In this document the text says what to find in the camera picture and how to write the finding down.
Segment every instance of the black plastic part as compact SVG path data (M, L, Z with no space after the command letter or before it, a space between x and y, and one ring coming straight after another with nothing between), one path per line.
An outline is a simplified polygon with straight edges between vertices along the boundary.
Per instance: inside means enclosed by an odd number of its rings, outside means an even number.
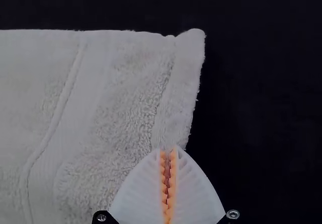
M97 217L100 214L106 216L105 221L97 220ZM99 210L99 211L95 212L95 214L93 216L92 224L119 224L119 223L112 217L111 214L109 214L109 212L107 210Z
M106 216L105 221L97 220L97 216L100 214ZM108 213L107 210L99 210L94 214L92 224L119 224L119 223L112 217L111 214ZM229 219L225 215L217 224L242 224L242 222L240 217L238 219Z

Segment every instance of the white towel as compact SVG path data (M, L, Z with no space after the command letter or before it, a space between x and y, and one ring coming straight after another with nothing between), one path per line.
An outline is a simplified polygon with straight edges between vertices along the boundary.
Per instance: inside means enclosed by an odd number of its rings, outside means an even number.
M184 148L204 37L0 31L0 223L91 223L153 148Z

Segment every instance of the towel fold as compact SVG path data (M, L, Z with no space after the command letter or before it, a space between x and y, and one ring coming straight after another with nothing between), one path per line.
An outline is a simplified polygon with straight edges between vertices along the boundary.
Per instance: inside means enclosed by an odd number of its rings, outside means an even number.
M0 222L90 223L188 141L204 33L0 31Z

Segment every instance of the black background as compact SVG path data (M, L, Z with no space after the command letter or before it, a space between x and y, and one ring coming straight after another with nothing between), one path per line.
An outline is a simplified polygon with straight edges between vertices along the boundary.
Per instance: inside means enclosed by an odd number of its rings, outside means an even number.
M321 3L0 0L0 28L204 30L187 152L243 223L321 223Z

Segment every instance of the screw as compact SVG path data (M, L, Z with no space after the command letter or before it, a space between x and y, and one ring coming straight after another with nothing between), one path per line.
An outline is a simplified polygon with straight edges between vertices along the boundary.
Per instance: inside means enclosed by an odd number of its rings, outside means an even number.
M227 212L226 216L227 216L228 219L236 220L236 219L239 218L240 213L239 213L238 210L230 210L230 211Z
M102 215L102 214L99 214L97 217L96 217L97 220L99 221L106 221L106 216L105 215Z

